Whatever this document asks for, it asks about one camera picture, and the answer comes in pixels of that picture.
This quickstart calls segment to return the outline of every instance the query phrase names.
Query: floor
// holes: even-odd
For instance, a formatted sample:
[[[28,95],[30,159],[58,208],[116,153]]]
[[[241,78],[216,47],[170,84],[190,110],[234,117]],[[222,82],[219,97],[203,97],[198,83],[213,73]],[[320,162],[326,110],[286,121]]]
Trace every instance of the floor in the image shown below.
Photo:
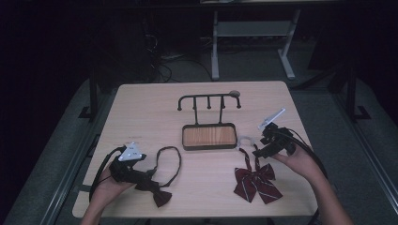
[[[277,49],[283,40],[264,40],[261,45],[224,46],[220,52],[219,82],[284,81],[289,87],[308,81],[322,71],[309,70],[314,40],[293,42],[288,58],[297,78],[284,76]],[[181,52],[171,52],[170,58]],[[210,52],[165,60],[156,83],[212,82]],[[305,90],[291,90],[313,148],[329,172],[329,180],[356,224],[398,224],[395,187],[398,185],[396,149],[398,128],[378,105],[372,90],[361,80],[357,105],[364,106],[370,120],[353,123],[344,110],[345,90],[331,94],[331,77]],[[5,224],[78,224],[71,214],[90,155],[112,107],[116,89],[99,93],[99,113],[94,121],[79,118],[89,105],[88,81],[84,82],[59,121]],[[275,224],[306,224],[308,217],[276,217]],[[101,224],[145,224],[146,219],[104,218]],[[202,218],[157,218],[151,224],[205,224]],[[259,218],[212,218],[211,224],[267,224]]]

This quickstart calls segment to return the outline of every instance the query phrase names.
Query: human hand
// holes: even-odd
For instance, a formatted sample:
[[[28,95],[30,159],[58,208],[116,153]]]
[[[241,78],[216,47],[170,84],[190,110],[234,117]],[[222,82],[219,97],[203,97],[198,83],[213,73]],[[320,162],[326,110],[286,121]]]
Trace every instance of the human hand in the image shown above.
[[[81,224],[99,224],[105,207],[132,185],[127,182],[116,182],[107,166],[99,177],[99,184],[91,197]]]
[[[291,156],[284,156],[278,153],[272,157],[285,164],[292,171],[303,176],[308,181],[319,175],[323,175],[315,161],[298,145],[296,145],[295,153]]]

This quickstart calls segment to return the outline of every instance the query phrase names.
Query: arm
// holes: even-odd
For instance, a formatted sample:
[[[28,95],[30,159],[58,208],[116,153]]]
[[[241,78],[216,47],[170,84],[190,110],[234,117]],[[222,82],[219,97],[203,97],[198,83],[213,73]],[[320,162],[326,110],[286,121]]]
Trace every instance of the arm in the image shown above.
[[[105,207],[133,185],[132,183],[116,182],[112,178],[108,167],[102,172],[99,180],[102,182],[94,191],[91,203],[85,210],[81,225],[98,225]]]
[[[299,146],[291,156],[276,154],[273,158],[288,166],[292,171],[303,176],[314,190],[319,214],[323,224],[353,224],[343,209],[336,194],[331,189],[328,179],[324,176],[313,159]]]

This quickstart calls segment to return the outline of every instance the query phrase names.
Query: metal frame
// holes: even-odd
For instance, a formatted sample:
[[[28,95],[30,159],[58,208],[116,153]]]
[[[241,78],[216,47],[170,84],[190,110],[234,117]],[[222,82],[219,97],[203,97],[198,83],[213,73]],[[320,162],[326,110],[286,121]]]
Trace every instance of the metal frame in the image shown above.
[[[220,78],[219,58],[217,54],[218,37],[264,37],[286,36],[284,46],[278,50],[283,69],[289,80],[296,78],[287,53],[299,20],[300,9],[296,9],[291,21],[276,22],[219,22],[218,11],[214,12],[213,21],[213,51],[211,53],[211,79],[217,81]]]

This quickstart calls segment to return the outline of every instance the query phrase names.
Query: wooden table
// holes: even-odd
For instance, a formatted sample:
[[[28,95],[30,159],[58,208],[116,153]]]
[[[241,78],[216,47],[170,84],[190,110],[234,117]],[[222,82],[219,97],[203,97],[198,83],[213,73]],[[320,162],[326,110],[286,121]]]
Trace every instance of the wooden table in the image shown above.
[[[177,147],[182,155],[181,171],[170,187],[170,202],[158,208],[148,191],[125,191],[103,212],[104,217],[117,218],[222,218],[222,217],[282,217],[309,216],[316,210],[316,201],[308,182],[282,163],[272,158],[260,158],[261,166],[270,163],[276,175],[272,183],[283,194],[278,201],[264,204],[258,193],[252,203],[246,202],[233,191],[237,184],[234,169],[246,168],[244,155],[237,149],[185,151],[182,147],[182,127],[194,124],[192,101],[182,101],[182,111],[177,110],[178,99],[184,95],[222,94],[232,90],[240,92],[242,108],[232,97],[225,98],[226,108],[222,121],[237,127],[238,136],[250,136],[259,147],[261,131],[257,126],[265,117],[280,108],[286,112],[274,123],[279,127],[294,129],[309,143],[295,104],[283,82],[198,82],[168,84],[129,84],[120,86],[113,107],[91,160],[84,185],[90,186],[107,154],[113,149],[136,142],[147,154],[134,169],[146,171],[156,163],[156,154],[164,146]],[[212,109],[207,109],[207,99],[198,98],[200,124],[217,123],[218,99],[212,99]],[[251,157],[254,168],[254,150],[249,142],[241,145]],[[175,151],[161,154],[155,181],[167,182],[176,172],[178,157]],[[73,207],[73,215],[81,218],[88,206],[88,193],[80,191]]]

